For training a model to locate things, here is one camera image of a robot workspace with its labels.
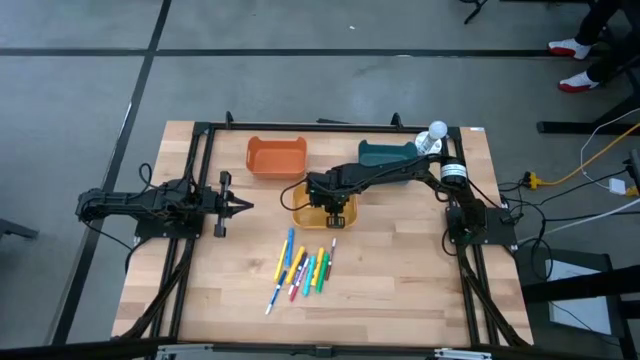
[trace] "green marker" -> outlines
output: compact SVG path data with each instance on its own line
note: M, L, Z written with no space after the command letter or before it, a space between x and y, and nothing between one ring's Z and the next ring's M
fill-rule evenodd
M324 284L324 274L327 272L327 266L329 265L329 253L324 253L322 258L322 267L320 267L320 274L318 275L318 284L316 285L316 292L322 292L322 285Z

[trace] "concrete floor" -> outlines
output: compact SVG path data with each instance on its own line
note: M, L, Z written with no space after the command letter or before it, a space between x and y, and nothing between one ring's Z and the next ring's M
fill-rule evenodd
M146 48L161 3L0 0L0 48ZM541 50L548 40L572 36L587 8L491 0L464 26L470 11L453 0L183 0L172 4L160 48ZM626 27L620 17L614 22L614 30ZM76 197L100 184L141 64L139 57L0 57L0 217L41 231L36 241L5 237L0 244L2 348L46 339L84 231L73 215ZM556 89L559 79L587 66L549 58L156 58L116 188L140 188L137 167L153 164L167 120L220 121L227 110L238 121L324 117L386 124L399 112L405 124L442 119L451 126L483 126L499 181L516 180L525 170L559 178L578 165L586 137L539 135L535 123L590 121L630 92L624 78L587 94ZM589 153L611 140L596 138ZM620 169L638 144L626 139L589 173ZM524 196L539 200L582 181L576 177ZM588 187L544 211L549 217L579 215L626 201ZM537 215L527 215L519 236L537 231ZM104 230L129 240L133 227L131 220L110 218ZM547 240L554 248L609 253L622 267L640 262L639 230L637 218L616 217ZM125 256L101 238L70 341L109 337ZM540 346L619 356L594 335L566 329L558 335L548 325L534 325ZM640 339L640 328L634 331Z

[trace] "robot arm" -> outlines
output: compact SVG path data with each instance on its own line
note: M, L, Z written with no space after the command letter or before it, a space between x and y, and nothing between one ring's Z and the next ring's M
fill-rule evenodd
M440 180L429 171L433 162L442 164ZM454 157L431 154L377 166L344 164L324 174L310 172L307 193L311 206L323 207L328 213L327 227L343 228L345 221L340 214L350 195L361 194L371 185L407 180L420 181L435 191L448 193L460 206L461 221L467 231L485 230L486 206L473 195L466 166Z
M104 219L109 215L128 215L138 220L141 237L191 237L199 234L202 217L217 214L214 236L225 237L225 219L250 209L253 204L229 191L231 174L220 173L220 192L211 187L192 189L186 179L177 179L139 193L103 192L92 189L80 194L76 216L82 222Z

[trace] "wooden table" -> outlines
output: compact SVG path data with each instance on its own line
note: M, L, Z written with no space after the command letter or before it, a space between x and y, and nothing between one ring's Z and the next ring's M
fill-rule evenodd
M153 175L160 184L180 178L193 122L167 123ZM484 130L461 129L470 178L499 201ZM216 131L208 179L221 170L233 175L232 190L255 208L227 221L227 237L213 237L208 216L197 240L186 292L179 339L182 341L334 345L468 346L469 336L454 257L441 249L444 204L428 186L379 185L358 199L358 221L346 230L296 229L295 247L314 253L338 245L330 280L322 294L312 290L290 303L280 293L273 312L265 308L291 213L280 206L281 190L292 181L258 180L245 167L247 141L295 139L308 143L309 171L357 162L358 143L404 144L410 134ZM199 152L203 151L203 141ZM439 173L434 164L431 171ZM168 239L152 239L131 259L113 334L128 330L156 295ZM518 273L500 246L484 246L492 298L520 336L532 342ZM481 340L487 342L482 306L475 300ZM168 333L169 299L161 334Z

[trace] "yellow plug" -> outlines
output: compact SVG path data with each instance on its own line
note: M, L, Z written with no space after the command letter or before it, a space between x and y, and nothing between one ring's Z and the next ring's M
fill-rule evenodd
M635 187L635 186L632 186L632 187L627 189L627 193L625 195L627 195L627 196L638 196L640 194L638 194L638 188Z
M539 177L536 176L536 173L531 173L529 175L529 189L536 190L539 185L542 185L543 181Z

